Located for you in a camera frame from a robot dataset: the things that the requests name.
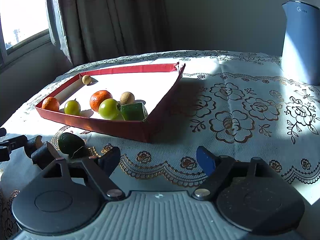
window sill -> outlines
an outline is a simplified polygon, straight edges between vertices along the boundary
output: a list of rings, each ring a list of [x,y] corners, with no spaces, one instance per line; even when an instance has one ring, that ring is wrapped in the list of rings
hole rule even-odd
[[[4,66],[0,65],[0,74],[8,69],[15,60],[48,42],[51,42],[51,39],[49,29],[46,29],[7,49],[8,56]]]

sky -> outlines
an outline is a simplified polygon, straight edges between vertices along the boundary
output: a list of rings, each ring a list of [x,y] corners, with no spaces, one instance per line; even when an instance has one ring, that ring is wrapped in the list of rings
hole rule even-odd
[[[0,18],[4,42],[12,45],[14,29],[20,29],[22,41],[48,28],[45,0],[0,0]]]

tablecloth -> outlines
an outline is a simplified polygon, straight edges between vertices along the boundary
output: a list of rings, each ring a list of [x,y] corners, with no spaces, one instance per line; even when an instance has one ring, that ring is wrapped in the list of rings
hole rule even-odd
[[[178,61],[186,64],[183,78],[151,144],[45,120],[34,108],[79,72]],[[180,189],[197,187],[206,178],[196,162],[199,145],[240,161],[261,157],[288,183],[313,184],[320,177],[316,150],[320,145],[320,91],[287,79],[280,66],[280,57],[230,51],[151,53],[81,65],[24,103],[3,125],[8,134],[0,139],[40,134],[59,150],[57,138],[71,132],[86,142],[92,155],[118,146],[122,154],[119,168],[126,177],[145,180],[163,176],[168,185],[176,184]],[[18,230],[10,211],[12,200],[41,170],[32,165],[23,149],[14,151],[0,168],[2,234],[7,239]]]

red tray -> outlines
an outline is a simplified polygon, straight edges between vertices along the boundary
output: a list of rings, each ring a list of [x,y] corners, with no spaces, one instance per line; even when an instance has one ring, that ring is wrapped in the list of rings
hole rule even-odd
[[[41,117],[48,120],[116,137],[150,142],[152,133],[158,129],[162,121],[163,111],[173,96],[184,68],[185,64],[179,67],[178,62],[176,64],[130,65],[79,73],[47,96],[58,99],[60,112],[42,109],[43,101],[36,105],[36,109]],[[81,82],[84,75],[90,75],[99,81],[85,86]],[[99,90],[108,90],[116,100],[120,100],[123,92],[130,91],[136,99],[146,101],[145,106],[151,111],[143,121],[105,120],[101,119],[97,113],[94,113],[95,116],[85,117],[68,115],[63,112],[64,103],[74,99],[75,95],[80,97],[80,100],[77,99],[77,101],[81,107],[85,105],[86,110],[90,112],[88,106],[90,97]]]

kettle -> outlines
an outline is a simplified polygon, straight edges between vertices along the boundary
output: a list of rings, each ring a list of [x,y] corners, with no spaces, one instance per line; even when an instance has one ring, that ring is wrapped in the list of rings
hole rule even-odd
[[[320,9],[300,0],[282,5],[287,16],[281,68],[294,79],[320,83]]]

